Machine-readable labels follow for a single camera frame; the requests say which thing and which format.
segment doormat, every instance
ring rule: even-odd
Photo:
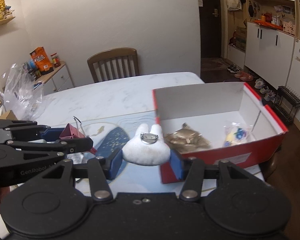
[[[212,57],[201,59],[201,71],[227,69],[228,66],[229,64],[224,62],[221,58]]]

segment black face mask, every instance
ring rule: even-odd
[[[251,3],[249,3],[249,9],[248,9],[248,11],[249,11],[250,17],[252,18],[252,17],[253,17],[253,14],[254,14],[254,10],[253,10],[253,6],[252,6]]]

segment white plush bunny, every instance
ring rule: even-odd
[[[146,123],[138,127],[135,136],[122,148],[124,160],[143,166],[156,166],[169,161],[170,148],[164,143],[161,126],[154,124],[151,127],[150,133],[158,135],[158,140],[153,144],[141,140],[140,135],[143,133],[149,133]]]

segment dark door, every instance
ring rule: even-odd
[[[220,0],[202,0],[199,7],[201,28],[201,58],[221,56]]]

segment silver crumpled wrapper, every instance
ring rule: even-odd
[[[164,140],[171,149],[180,153],[195,152],[200,148],[209,147],[210,144],[210,141],[202,137],[199,132],[192,130],[186,123],[180,130],[165,135]]]

